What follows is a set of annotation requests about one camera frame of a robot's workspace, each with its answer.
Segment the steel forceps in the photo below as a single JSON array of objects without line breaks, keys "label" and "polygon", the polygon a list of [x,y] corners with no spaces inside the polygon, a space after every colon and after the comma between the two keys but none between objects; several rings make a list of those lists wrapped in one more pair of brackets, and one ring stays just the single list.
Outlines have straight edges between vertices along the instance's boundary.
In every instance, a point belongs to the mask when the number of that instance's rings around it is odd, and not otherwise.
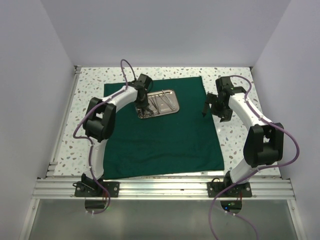
[{"label": "steel forceps", "polygon": [[161,104],[159,102],[160,96],[157,94],[154,94],[151,99],[153,100],[153,104],[155,106],[155,108],[157,109],[157,112],[160,114],[161,113]]}]

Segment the green surgical cloth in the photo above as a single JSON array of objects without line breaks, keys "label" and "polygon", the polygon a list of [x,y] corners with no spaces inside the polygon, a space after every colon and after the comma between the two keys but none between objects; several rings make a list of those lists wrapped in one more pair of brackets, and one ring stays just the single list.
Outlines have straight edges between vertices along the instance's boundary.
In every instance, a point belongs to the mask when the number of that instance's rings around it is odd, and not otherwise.
[{"label": "green surgical cloth", "polygon": [[175,91],[179,111],[140,119],[133,103],[119,110],[105,146],[104,178],[223,170],[214,120],[202,114],[206,100],[202,78],[156,80],[152,89]]}]

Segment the steel surgical scissors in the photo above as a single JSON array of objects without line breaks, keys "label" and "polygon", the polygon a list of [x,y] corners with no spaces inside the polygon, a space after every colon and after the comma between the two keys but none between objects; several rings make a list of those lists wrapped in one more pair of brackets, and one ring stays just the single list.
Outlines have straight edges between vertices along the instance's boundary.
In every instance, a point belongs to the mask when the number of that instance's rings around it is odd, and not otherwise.
[{"label": "steel surgical scissors", "polygon": [[146,108],[139,108],[137,110],[137,114],[138,117],[140,119],[147,119],[147,118],[152,118],[154,116],[154,112],[153,110],[151,110],[150,108],[146,107]]}]

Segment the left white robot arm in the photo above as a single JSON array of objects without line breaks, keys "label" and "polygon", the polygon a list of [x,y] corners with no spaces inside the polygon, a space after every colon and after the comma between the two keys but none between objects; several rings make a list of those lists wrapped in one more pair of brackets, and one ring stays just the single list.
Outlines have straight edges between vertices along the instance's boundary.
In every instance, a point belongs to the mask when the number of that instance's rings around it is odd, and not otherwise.
[{"label": "left white robot arm", "polygon": [[134,103],[141,114],[153,115],[148,102],[149,86],[153,86],[153,80],[140,74],[115,93],[102,99],[94,97],[90,100],[86,115],[80,122],[85,130],[85,137],[91,143],[88,170],[82,174],[81,183],[92,196],[99,196],[104,190],[104,184],[100,180],[104,173],[103,158],[106,143],[115,129],[117,112]]}]

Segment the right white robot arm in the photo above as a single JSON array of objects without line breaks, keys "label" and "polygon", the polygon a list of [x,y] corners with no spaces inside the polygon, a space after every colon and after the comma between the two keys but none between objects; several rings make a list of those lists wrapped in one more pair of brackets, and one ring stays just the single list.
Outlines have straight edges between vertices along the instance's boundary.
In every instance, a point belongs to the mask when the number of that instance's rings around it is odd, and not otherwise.
[{"label": "right white robot arm", "polygon": [[222,76],[215,84],[217,93],[206,95],[202,115],[211,113],[221,122],[229,122],[232,115],[237,114],[248,130],[243,159],[225,174],[223,181],[213,180],[210,186],[214,191],[232,197],[245,188],[251,173],[282,159],[283,125],[264,118],[248,98],[249,92],[242,86],[234,86],[231,76]]}]

